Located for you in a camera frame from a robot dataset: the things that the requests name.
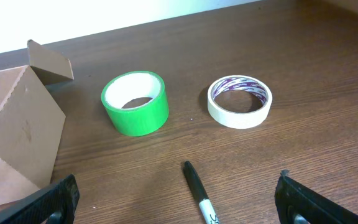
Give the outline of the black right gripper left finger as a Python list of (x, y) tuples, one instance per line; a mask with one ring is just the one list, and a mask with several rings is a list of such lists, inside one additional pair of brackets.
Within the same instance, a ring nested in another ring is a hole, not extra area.
[(80, 199), (75, 176), (70, 174), (0, 211), (0, 224), (72, 224)]

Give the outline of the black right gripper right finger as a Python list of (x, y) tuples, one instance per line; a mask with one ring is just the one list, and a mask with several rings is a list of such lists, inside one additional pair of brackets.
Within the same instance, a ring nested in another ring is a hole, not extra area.
[(280, 223), (358, 223), (358, 215), (305, 187), (282, 170), (275, 188)]

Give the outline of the brown cardboard box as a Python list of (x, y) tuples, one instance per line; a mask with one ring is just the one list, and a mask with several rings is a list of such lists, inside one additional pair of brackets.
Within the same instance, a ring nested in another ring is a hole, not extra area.
[(33, 40), (29, 62), (0, 70), (0, 205), (49, 185), (65, 114), (47, 85), (73, 80), (70, 60)]

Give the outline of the black permanent marker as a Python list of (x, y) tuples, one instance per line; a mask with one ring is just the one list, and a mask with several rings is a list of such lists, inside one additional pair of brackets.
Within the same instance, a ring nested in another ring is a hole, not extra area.
[(200, 208), (205, 222), (207, 224), (220, 224), (219, 218), (214, 211), (213, 205), (202, 184), (202, 181), (190, 161), (184, 162), (183, 174), (189, 186), (190, 192)]

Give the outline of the green tape roll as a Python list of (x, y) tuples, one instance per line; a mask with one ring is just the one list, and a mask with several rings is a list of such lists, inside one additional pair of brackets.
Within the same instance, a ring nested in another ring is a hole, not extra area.
[(127, 136), (144, 136), (161, 128), (169, 116), (163, 79), (154, 72), (119, 75), (103, 88), (101, 102), (115, 129)]

